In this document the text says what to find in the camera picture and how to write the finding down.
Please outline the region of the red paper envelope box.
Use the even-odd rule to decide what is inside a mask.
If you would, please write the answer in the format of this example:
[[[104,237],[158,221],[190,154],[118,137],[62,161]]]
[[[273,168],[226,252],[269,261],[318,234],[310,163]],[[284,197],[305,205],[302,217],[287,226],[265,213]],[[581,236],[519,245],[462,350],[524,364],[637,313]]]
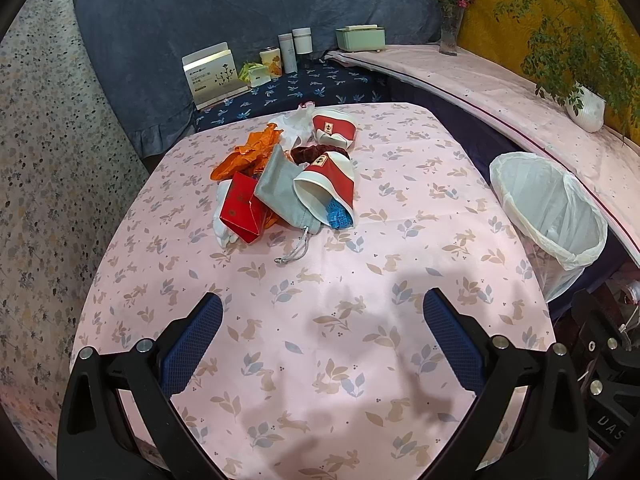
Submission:
[[[262,236],[267,217],[267,207],[254,194],[257,183],[245,174],[235,174],[221,207],[221,222],[246,244]]]

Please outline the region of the blue measuring tape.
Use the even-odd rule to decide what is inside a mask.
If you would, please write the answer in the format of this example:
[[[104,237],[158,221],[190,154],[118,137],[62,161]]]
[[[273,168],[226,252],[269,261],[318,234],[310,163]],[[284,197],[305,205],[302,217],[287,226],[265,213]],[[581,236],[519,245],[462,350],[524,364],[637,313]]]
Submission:
[[[345,206],[334,200],[334,198],[326,205],[326,220],[334,230],[344,230],[352,227],[352,215]]]

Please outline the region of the grey drawstring pouch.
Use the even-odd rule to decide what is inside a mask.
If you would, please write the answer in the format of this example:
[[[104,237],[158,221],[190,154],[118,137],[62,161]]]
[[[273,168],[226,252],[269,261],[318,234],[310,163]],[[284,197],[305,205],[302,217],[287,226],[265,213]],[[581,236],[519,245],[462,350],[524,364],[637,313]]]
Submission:
[[[306,255],[309,240],[321,231],[321,223],[309,212],[294,191],[294,179],[303,171],[276,144],[260,176],[254,195],[292,228],[302,234],[297,244],[284,256],[275,258],[277,264],[288,264]]]

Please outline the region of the orange plastic bag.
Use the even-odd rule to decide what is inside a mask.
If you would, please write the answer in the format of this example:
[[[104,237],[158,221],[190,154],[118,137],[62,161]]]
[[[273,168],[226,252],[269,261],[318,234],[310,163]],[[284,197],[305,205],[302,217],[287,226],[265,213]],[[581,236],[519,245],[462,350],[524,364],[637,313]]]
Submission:
[[[233,151],[210,173],[213,181],[230,180],[235,174],[259,177],[267,166],[273,148],[279,143],[282,129],[270,122],[262,131],[251,132],[246,142]]]

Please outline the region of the red white paper cup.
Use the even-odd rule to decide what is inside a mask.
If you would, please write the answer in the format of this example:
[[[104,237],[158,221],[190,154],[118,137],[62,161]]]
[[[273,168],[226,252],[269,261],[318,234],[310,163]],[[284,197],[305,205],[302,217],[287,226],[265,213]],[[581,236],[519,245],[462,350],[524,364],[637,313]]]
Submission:
[[[321,155],[294,179],[294,191],[322,224],[329,226],[326,205],[334,198],[352,215],[354,225],[355,173],[349,158],[334,152]]]
[[[339,110],[324,108],[312,115],[314,140],[319,144],[336,146],[349,150],[354,144],[357,125],[349,114]]]

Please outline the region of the dark red scrunchie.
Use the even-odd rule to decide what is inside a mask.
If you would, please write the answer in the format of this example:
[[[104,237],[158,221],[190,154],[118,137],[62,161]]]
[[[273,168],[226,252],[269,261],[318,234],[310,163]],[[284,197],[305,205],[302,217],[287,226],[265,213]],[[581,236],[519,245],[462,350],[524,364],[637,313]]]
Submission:
[[[349,158],[349,154],[344,148],[326,144],[301,145],[297,148],[292,148],[291,158],[296,165],[312,164],[318,157],[329,152],[338,153]]]

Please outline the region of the white glove red cuff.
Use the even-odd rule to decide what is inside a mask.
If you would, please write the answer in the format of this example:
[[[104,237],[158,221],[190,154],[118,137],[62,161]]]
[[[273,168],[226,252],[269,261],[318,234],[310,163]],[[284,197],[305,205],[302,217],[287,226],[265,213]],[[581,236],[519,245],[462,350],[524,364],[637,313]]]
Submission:
[[[314,102],[300,104],[296,110],[271,117],[268,122],[280,130],[279,144],[285,151],[291,151],[306,144],[314,133],[312,115]]]

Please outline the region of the white lined trash bin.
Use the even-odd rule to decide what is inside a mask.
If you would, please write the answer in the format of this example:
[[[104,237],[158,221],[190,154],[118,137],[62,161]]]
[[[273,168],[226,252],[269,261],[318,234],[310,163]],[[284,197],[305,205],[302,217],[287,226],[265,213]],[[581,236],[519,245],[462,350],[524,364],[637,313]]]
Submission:
[[[489,165],[490,184],[518,230],[544,299],[555,300],[595,263],[608,222],[574,174],[533,153],[511,152]]]

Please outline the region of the pink rabbit print tablecloth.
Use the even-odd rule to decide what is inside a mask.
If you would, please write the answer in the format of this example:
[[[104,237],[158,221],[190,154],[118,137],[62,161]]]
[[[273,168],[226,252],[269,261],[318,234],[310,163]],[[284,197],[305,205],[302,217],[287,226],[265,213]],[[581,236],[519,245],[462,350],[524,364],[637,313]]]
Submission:
[[[237,479],[414,479],[474,396],[428,330],[439,288],[487,333],[520,348],[554,336],[525,250],[491,189],[435,116],[413,104],[347,107],[357,134],[355,225],[277,224],[221,247],[212,170],[262,118],[180,141],[134,200],[82,309],[76,348],[132,348],[206,292],[221,328],[176,409]]]

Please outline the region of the pink cloth on shelf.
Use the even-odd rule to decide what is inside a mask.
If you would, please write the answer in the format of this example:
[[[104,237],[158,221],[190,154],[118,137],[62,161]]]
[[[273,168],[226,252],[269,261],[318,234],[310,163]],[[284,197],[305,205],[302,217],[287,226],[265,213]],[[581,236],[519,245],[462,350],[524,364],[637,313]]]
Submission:
[[[582,130],[564,108],[536,96],[532,82],[463,49],[451,56],[436,44],[392,44],[380,52],[333,50],[326,58],[432,92],[554,160],[587,189],[629,257],[639,260],[639,148],[616,131]]]

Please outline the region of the green plant white pot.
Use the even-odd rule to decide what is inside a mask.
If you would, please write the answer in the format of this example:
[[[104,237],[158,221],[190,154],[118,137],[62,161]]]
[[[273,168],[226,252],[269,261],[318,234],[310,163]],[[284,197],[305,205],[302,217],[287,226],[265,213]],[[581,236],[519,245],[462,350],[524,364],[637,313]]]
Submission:
[[[639,57],[623,46],[598,0],[508,0],[494,17],[529,25],[521,62],[535,93],[572,112],[583,112],[589,92],[604,101],[630,136],[639,125]]]

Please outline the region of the white book box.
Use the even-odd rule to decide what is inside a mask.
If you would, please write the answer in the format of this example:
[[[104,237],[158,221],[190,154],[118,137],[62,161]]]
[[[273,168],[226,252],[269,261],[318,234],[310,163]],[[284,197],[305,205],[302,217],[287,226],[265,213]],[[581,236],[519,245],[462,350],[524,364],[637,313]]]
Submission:
[[[184,56],[182,68],[198,110],[250,90],[248,84],[239,78],[233,54],[226,42]]]

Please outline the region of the glass vase pink flowers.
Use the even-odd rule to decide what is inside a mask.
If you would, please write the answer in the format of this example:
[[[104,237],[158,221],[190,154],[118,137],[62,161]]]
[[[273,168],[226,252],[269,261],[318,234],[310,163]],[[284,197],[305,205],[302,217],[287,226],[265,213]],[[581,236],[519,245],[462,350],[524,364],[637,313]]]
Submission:
[[[439,52],[456,56],[457,38],[464,11],[474,0],[435,0],[440,11]]]

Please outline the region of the green white small packet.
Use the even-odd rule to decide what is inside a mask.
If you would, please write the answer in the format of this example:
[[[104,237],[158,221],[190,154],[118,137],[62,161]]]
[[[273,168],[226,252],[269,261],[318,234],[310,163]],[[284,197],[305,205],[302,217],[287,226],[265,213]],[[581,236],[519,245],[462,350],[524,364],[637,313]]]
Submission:
[[[245,82],[250,88],[257,88],[271,81],[271,74],[268,66],[260,63],[244,63],[239,80]]]

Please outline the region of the navy leaf print cloth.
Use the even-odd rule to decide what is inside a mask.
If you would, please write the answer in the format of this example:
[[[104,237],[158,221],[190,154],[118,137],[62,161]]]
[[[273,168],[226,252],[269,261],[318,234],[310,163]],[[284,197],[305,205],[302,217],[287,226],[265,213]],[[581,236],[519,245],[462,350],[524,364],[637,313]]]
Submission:
[[[368,70],[344,67],[337,62],[315,62],[297,73],[284,75],[235,98],[201,110],[195,115],[195,131],[238,120],[295,110],[300,104],[375,103],[390,100],[381,76]]]

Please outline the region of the mint green tissue box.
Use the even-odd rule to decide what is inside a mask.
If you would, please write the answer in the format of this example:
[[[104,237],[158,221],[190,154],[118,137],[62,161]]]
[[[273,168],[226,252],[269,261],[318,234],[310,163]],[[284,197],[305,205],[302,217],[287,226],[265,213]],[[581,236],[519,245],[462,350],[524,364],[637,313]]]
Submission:
[[[335,33],[337,47],[345,52],[381,51],[386,48],[385,29],[375,24],[345,26]]]

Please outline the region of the blue grey backdrop cloth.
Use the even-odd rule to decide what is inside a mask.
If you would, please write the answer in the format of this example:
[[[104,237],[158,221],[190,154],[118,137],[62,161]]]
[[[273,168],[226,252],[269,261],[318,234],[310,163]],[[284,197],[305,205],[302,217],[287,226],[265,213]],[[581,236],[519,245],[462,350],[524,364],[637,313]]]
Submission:
[[[439,32],[431,0],[75,0],[82,39],[103,91],[138,156],[165,153],[192,124],[183,58],[226,44],[236,62],[258,58],[285,32],[307,27],[314,52],[337,29],[377,24],[393,44]]]

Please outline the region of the tall white bottle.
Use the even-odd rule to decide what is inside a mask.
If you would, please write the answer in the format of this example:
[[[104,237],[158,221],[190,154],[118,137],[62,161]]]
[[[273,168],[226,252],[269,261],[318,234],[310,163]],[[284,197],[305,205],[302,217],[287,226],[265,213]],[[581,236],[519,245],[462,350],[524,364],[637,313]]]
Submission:
[[[294,74],[297,72],[297,60],[293,35],[290,32],[278,36],[281,60],[284,72]]]

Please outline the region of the short white jar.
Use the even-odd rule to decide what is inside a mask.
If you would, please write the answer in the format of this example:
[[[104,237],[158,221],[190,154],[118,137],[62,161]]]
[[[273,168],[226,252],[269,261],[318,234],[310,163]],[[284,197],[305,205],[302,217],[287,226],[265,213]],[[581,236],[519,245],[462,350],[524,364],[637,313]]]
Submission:
[[[314,50],[310,27],[299,27],[292,30],[295,51],[297,55],[308,55]]]

